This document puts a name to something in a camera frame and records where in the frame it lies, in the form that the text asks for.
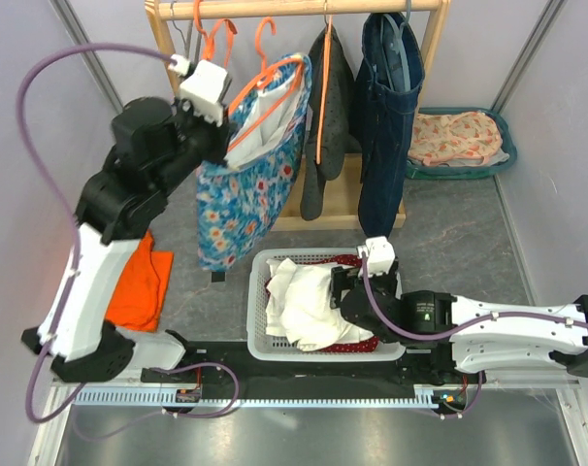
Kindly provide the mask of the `blue floral skirt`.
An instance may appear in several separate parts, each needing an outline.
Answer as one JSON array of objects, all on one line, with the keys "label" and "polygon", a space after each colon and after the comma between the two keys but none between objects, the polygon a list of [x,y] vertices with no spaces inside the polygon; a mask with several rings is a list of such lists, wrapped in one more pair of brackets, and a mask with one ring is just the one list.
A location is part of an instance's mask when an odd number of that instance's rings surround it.
[{"label": "blue floral skirt", "polygon": [[[247,159],[227,166],[203,163],[197,170],[197,239],[200,266],[226,272],[247,255],[274,226],[296,182],[301,166],[312,84],[310,58],[305,68],[296,109],[291,108],[280,140]],[[251,105],[236,110],[230,121],[238,133]]]}]

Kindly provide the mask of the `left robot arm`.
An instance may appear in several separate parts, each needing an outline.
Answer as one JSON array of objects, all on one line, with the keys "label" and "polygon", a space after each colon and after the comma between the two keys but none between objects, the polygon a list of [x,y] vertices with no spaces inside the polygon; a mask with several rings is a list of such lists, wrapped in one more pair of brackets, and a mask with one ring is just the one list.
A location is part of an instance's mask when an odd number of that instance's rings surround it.
[{"label": "left robot arm", "polygon": [[63,382],[104,383],[143,369],[164,371],[176,382],[195,374],[197,360],[179,333],[123,329],[106,311],[169,196],[203,162],[224,162],[229,121],[223,105],[214,109],[209,116],[187,99],[145,97],[113,118],[114,145],[83,187],[73,217],[80,250],[71,254],[65,272],[70,282],[53,302],[63,313],[48,314],[21,335],[31,351],[52,358],[51,370]]}]

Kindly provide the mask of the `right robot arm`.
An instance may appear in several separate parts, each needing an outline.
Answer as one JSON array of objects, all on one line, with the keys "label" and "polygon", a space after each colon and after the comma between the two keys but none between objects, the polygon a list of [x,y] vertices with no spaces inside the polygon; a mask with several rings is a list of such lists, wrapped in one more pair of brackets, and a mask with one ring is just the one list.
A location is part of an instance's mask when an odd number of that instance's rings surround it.
[{"label": "right robot arm", "polygon": [[588,294],[569,304],[490,303],[432,290],[398,292],[398,270],[365,277],[359,267],[331,271],[329,296],[343,319],[386,344],[428,350],[430,375],[562,367],[588,379]]}]

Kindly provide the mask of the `red polka dot skirt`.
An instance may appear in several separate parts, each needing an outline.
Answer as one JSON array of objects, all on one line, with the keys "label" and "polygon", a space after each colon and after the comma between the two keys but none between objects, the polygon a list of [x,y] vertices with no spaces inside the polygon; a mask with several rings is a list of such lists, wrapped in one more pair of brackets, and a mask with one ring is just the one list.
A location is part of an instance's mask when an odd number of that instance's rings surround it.
[{"label": "red polka dot skirt", "polygon": [[356,288],[349,291],[343,299],[342,306],[339,310],[347,322],[371,331],[378,338],[377,344],[379,344],[379,337],[376,334],[374,322],[367,315],[367,311],[369,310],[368,302],[361,299],[361,293],[362,291]]}]

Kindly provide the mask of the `orange hanger of floral skirt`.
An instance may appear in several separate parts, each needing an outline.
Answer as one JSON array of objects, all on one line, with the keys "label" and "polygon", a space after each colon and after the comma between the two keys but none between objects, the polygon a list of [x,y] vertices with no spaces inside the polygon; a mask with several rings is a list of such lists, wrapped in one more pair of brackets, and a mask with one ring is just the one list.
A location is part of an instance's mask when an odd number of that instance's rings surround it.
[{"label": "orange hanger of floral skirt", "polygon": [[299,53],[292,53],[268,65],[267,55],[261,44],[266,26],[275,35],[277,28],[271,17],[264,17],[255,32],[255,50],[261,58],[260,73],[253,78],[230,104],[230,116],[236,110],[242,111],[247,97],[251,105],[242,127],[232,138],[227,156],[230,163],[234,159],[255,157],[267,150],[271,142],[278,142],[290,119],[290,109],[296,109],[302,85],[305,61]]}]

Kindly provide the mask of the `white blouse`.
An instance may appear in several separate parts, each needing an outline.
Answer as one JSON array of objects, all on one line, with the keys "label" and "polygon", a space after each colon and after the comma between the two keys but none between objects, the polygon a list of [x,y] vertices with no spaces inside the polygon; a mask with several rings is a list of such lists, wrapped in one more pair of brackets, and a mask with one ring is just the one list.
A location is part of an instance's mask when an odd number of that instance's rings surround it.
[{"label": "white blouse", "polygon": [[312,264],[269,259],[267,265],[266,335],[282,337],[303,352],[370,352],[376,348],[378,338],[371,331],[347,322],[331,306],[332,269],[358,267],[359,259],[342,254]]}]

